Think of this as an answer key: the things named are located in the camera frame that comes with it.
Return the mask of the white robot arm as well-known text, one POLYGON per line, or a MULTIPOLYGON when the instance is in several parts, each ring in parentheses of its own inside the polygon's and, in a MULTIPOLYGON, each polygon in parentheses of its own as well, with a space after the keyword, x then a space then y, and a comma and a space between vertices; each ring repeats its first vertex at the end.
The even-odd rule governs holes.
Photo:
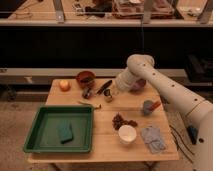
POLYGON ((148 81, 198 129, 194 171, 213 171, 213 103, 157 71, 150 55, 129 56, 115 84, 120 91, 129 91, 139 79, 148 81))

